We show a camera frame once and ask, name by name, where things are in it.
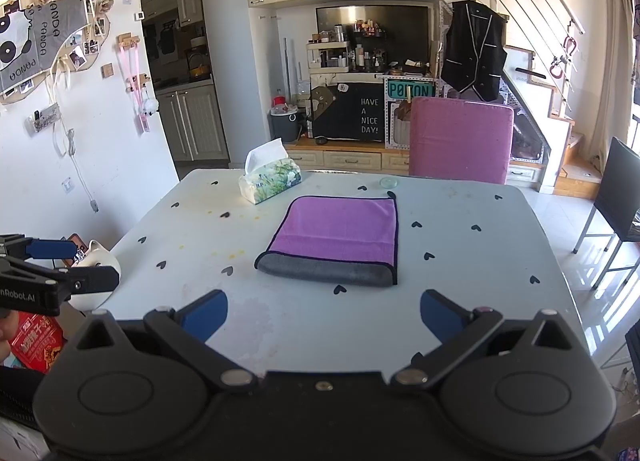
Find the staircase with metal railing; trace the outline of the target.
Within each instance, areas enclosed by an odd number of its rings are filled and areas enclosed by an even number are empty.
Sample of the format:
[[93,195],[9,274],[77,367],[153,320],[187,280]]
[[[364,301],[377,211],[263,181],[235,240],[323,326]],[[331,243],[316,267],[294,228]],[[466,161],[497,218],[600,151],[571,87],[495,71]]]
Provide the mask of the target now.
[[504,70],[547,138],[542,193],[591,199],[600,184],[587,150],[600,102],[605,0],[478,0],[502,13]]

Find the pink upholstered chair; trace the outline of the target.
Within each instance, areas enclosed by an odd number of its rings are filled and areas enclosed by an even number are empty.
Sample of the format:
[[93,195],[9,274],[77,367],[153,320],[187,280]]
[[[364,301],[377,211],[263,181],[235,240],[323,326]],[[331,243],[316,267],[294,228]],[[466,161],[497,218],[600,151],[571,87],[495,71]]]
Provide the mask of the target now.
[[504,184],[513,124],[510,106],[416,98],[411,103],[409,174]]

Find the pink wall hanging ribbons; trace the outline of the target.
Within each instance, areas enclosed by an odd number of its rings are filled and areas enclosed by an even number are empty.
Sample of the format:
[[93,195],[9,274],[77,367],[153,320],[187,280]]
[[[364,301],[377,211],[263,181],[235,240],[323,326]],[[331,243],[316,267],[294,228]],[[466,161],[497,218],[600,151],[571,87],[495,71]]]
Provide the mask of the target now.
[[150,118],[160,104],[149,90],[151,77],[141,70],[140,38],[131,33],[116,36],[116,49],[125,89],[140,132],[151,132]]

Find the black have a nice day cabinet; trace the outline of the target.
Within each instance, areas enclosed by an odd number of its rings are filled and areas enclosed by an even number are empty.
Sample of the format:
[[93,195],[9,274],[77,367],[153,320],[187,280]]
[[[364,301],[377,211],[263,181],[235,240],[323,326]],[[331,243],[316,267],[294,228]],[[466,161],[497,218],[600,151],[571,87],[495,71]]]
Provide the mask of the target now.
[[384,94],[381,84],[338,83],[311,91],[314,138],[383,142]]

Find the white shelf with bottles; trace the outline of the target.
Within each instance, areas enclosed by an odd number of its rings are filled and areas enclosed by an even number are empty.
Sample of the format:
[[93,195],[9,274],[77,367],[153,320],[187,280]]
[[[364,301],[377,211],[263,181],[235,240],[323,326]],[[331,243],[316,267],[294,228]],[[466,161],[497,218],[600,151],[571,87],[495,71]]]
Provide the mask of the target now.
[[349,43],[329,42],[306,45],[308,71],[311,75],[347,73],[349,71]]

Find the purple grey microfiber towel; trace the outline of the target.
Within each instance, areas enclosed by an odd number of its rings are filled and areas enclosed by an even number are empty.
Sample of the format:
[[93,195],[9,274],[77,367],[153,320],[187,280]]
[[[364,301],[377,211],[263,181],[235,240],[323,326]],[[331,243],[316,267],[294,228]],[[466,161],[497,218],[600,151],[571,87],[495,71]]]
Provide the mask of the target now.
[[254,267],[267,275],[368,288],[398,283],[398,208],[378,198],[303,195],[288,206]]

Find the small green round lid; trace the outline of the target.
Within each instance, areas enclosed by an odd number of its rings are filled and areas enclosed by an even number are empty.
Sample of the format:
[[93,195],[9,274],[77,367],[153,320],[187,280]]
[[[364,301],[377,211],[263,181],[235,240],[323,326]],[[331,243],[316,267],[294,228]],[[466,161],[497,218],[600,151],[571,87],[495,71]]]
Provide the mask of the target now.
[[380,180],[380,186],[386,190],[393,190],[398,186],[398,179],[396,177],[383,177]]

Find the floral tissue box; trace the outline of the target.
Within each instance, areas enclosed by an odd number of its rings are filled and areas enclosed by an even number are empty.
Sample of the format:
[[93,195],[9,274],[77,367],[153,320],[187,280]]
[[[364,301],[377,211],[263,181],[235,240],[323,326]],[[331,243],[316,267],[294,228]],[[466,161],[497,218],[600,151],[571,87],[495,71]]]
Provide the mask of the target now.
[[239,188],[246,201],[257,205],[301,182],[302,171],[277,138],[247,153]]

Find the cream kitchen base cabinet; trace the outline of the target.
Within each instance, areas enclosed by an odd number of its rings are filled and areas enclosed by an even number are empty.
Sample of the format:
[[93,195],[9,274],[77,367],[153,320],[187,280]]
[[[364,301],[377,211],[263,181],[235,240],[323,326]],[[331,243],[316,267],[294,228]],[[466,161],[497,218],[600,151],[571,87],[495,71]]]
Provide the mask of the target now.
[[160,91],[157,100],[175,162],[229,160],[213,83]]

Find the black metal chair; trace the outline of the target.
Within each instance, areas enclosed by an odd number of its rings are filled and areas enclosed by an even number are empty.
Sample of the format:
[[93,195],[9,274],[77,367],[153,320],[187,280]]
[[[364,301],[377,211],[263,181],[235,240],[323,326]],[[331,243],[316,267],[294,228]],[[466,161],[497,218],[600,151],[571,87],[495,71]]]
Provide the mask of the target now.
[[599,277],[594,281],[591,287],[593,290],[600,287],[608,273],[627,271],[627,277],[623,281],[623,285],[626,285],[639,269],[639,261],[631,266],[612,267],[624,244],[639,243],[639,204],[639,155],[622,140],[613,137],[596,199],[572,251],[577,254],[586,238],[597,236],[595,233],[588,233],[588,230],[594,215],[599,213],[612,230],[612,233],[602,233],[602,237],[608,237],[610,242],[617,239],[617,243]]

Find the panda wall hanging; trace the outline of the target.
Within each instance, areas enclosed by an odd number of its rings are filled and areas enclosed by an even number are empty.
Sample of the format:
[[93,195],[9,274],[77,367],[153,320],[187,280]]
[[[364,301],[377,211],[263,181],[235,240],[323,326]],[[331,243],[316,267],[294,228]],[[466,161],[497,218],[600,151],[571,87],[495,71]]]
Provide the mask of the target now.
[[1,103],[96,62],[110,34],[112,0],[7,0],[1,4]]

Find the grey trash bin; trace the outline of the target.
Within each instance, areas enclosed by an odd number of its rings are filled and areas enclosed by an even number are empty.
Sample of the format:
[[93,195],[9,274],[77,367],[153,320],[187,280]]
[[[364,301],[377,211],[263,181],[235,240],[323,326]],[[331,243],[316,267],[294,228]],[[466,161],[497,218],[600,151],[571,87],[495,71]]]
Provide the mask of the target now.
[[295,142],[302,130],[297,106],[275,106],[269,112],[269,124],[272,138],[281,139],[283,143]]

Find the cream drawer platform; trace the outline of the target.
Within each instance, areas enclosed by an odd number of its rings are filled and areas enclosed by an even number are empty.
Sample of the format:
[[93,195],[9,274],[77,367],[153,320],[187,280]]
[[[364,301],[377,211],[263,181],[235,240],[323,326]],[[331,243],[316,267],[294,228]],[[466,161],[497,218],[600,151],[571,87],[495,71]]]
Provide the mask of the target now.
[[288,155],[302,169],[409,175],[409,151],[386,149],[379,142],[330,141],[317,144],[300,138],[287,143]]

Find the white cat-shaped bowl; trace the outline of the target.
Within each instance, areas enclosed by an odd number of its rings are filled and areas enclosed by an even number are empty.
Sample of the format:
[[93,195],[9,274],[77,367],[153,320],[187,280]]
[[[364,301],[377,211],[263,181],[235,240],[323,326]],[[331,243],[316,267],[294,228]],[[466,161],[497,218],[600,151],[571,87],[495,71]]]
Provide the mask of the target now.
[[70,306],[83,313],[94,311],[109,299],[122,280],[122,267],[118,259],[101,243],[91,240],[82,259],[74,264],[76,268],[92,269],[99,273],[98,285],[82,293],[70,296]]

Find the teal potion sign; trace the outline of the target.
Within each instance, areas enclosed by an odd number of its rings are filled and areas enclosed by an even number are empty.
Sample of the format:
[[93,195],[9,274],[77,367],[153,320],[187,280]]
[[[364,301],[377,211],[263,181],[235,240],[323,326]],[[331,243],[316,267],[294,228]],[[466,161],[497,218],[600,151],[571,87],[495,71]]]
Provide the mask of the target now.
[[411,100],[419,97],[434,97],[435,85],[420,80],[386,80],[386,96],[390,100]]

